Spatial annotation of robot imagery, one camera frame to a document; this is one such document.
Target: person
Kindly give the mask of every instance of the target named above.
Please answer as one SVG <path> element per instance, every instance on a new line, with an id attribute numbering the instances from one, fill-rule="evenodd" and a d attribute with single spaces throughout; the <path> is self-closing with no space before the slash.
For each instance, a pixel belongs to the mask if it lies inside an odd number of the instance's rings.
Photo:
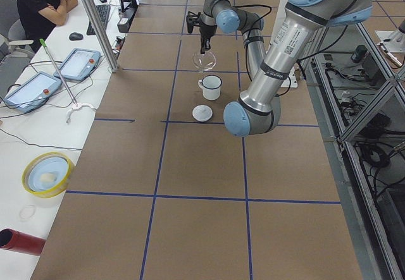
<path id="1" fill-rule="evenodd" d="M 57 25 L 63 25 L 66 16 L 77 5 L 77 0 L 17 0 L 18 13 L 31 48 L 37 52 L 39 39 L 46 39 Z"/>

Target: silver pole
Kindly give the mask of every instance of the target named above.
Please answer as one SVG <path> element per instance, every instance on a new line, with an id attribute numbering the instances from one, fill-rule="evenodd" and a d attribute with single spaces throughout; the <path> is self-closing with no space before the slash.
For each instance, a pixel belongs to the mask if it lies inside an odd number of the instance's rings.
<path id="1" fill-rule="evenodd" d="M 48 55 L 49 59 L 51 59 L 51 62 L 53 64 L 53 66 L 55 67 L 55 70 L 58 73 L 58 75 L 59 75 L 59 77 L 60 77 L 60 79 L 62 81 L 63 86 L 65 86 L 66 91 L 68 92 L 70 98 L 72 99 L 72 102 L 74 104 L 77 104 L 77 100 L 76 100 L 75 96 L 72 94 L 72 91 L 70 90 L 69 85 L 66 83 L 65 78 L 63 77 L 61 71 L 59 70 L 58 65 L 56 65 L 55 60 L 53 59 L 52 54 L 49 52 L 48 47 L 46 46 L 44 39 L 40 39 L 39 42 L 41 42 L 43 48 L 45 49 L 46 54 Z"/>
<path id="2" fill-rule="evenodd" d="M 118 69 L 118 62 L 111 49 L 111 44 L 109 43 L 106 31 L 101 23 L 96 5 L 93 0 L 82 0 L 84 4 L 84 9 L 86 10 L 87 16 L 89 16 L 90 22 L 93 29 L 96 32 L 97 39 L 101 45 L 101 49 L 108 61 L 109 67 L 112 72 L 116 72 Z"/>

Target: white mug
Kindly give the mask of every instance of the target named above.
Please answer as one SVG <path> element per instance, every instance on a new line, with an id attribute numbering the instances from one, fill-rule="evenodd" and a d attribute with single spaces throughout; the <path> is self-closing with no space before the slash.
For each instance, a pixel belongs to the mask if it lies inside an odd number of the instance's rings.
<path id="1" fill-rule="evenodd" d="M 221 94 L 221 85 L 222 80 L 218 76 L 206 76 L 202 80 L 198 81 L 198 86 L 200 86 L 202 90 L 202 96 L 207 100 L 216 100 L 220 97 Z"/>

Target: white tabletop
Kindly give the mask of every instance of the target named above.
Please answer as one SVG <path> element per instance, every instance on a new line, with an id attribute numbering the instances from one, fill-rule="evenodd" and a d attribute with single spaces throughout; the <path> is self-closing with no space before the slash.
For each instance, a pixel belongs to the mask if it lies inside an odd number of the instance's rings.
<path id="1" fill-rule="evenodd" d="M 111 4 L 119 4 L 119 0 L 108 0 Z M 116 24 L 119 21 L 118 7 L 111 7 L 110 20 L 106 29 L 111 45 L 114 44 L 116 36 L 124 37 L 118 31 Z M 63 61 L 74 48 L 92 49 L 100 51 L 101 47 L 95 35 L 86 35 L 89 19 L 84 10 L 83 4 L 79 0 L 79 5 L 68 14 L 68 20 L 62 27 L 56 27 L 47 38 L 46 44 L 57 61 Z M 80 41 L 70 41 L 68 39 L 72 32 L 80 32 L 84 39 Z M 32 63 L 49 60 L 45 51 L 41 47 Z M 110 70 L 108 62 L 103 58 L 99 67 L 82 83 L 72 83 L 69 85 L 74 95 L 85 89 L 77 97 L 79 102 L 90 103 L 95 107 L 100 105 L 104 91 L 106 90 Z M 53 74 L 54 68 L 51 64 L 37 65 L 38 71 L 45 71 Z M 27 68 L 17 80 L 23 83 L 35 74 L 32 68 Z M 71 100 L 67 91 L 64 90 L 58 95 L 51 97 L 48 103 L 56 106 L 68 106 Z M 1 104 L 0 118 L 18 115 L 15 110 L 4 107 Z M 75 111 L 71 116 L 71 123 L 66 124 L 66 113 L 69 107 L 58 108 L 45 105 L 32 113 L 3 119 L 1 129 L 19 136 L 28 143 L 39 145 L 55 145 L 59 147 L 73 147 L 81 149 L 87 138 L 92 122 L 94 111 L 85 107 Z M 30 161 L 38 155 L 46 152 L 57 151 L 67 155 L 73 163 L 78 161 L 80 151 L 41 148 L 26 145 L 18 139 L 8 136 L 0 131 L 0 230 L 12 228 L 41 238 L 47 238 L 52 223 L 59 209 L 63 198 L 63 193 L 53 198 L 38 198 L 25 191 L 22 186 L 22 174 Z M 35 214 L 29 220 L 21 220 L 20 212 L 27 206 L 34 205 Z M 0 278 L 8 280 L 30 279 L 39 257 L 22 253 L 0 250 Z"/>

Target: red tube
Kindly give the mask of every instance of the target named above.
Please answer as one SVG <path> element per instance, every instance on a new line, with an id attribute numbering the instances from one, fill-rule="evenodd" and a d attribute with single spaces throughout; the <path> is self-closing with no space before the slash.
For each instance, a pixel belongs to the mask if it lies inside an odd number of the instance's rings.
<path id="1" fill-rule="evenodd" d="M 44 248 L 45 239 L 6 228 L 0 231 L 0 248 L 13 252 L 39 256 Z"/>

